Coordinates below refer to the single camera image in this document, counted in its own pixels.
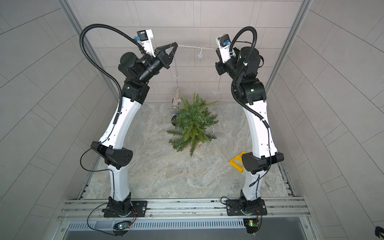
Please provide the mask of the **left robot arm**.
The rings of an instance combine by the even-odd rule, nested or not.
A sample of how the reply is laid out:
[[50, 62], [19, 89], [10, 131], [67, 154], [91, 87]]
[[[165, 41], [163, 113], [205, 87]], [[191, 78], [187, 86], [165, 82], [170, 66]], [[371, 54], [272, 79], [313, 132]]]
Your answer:
[[104, 158], [111, 176], [111, 194], [107, 207], [102, 210], [105, 217], [126, 217], [134, 212], [128, 183], [128, 164], [133, 151], [124, 148], [124, 140], [147, 97], [150, 79], [162, 68], [170, 68], [177, 48], [177, 43], [171, 43], [156, 48], [152, 55], [145, 54], [141, 59], [132, 52], [123, 54], [120, 59], [118, 69], [126, 79], [120, 89], [122, 97], [116, 115], [100, 140], [91, 144], [91, 148]]

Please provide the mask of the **clear string lights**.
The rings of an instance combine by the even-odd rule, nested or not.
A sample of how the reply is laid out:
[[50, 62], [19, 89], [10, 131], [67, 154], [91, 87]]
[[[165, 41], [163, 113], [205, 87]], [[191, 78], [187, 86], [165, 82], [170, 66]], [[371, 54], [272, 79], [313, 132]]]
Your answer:
[[222, 77], [215, 68], [217, 60], [214, 48], [180, 45], [172, 67], [173, 78], [182, 91], [182, 97], [191, 100], [193, 94], [199, 95], [212, 104], [214, 115], [218, 114], [218, 106], [224, 100]]

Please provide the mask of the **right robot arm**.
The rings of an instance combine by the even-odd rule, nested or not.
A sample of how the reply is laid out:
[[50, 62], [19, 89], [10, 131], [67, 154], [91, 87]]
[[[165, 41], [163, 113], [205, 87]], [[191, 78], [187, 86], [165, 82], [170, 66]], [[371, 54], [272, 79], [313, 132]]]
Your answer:
[[252, 151], [242, 154], [241, 160], [246, 170], [245, 185], [238, 200], [228, 202], [229, 214], [266, 215], [265, 204], [261, 199], [261, 186], [271, 166], [284, 160], [278, 152], [270, 132], [267, 114], [265, 87], [257, 78], [259, 66], [264, 59], [251, 47], [235, 49], [218, 47], [219, 62], [216, 69], [219, 75], [227, 73], [233, 80], [231, 92], [237, 103], [246, 113], [252, 138]]

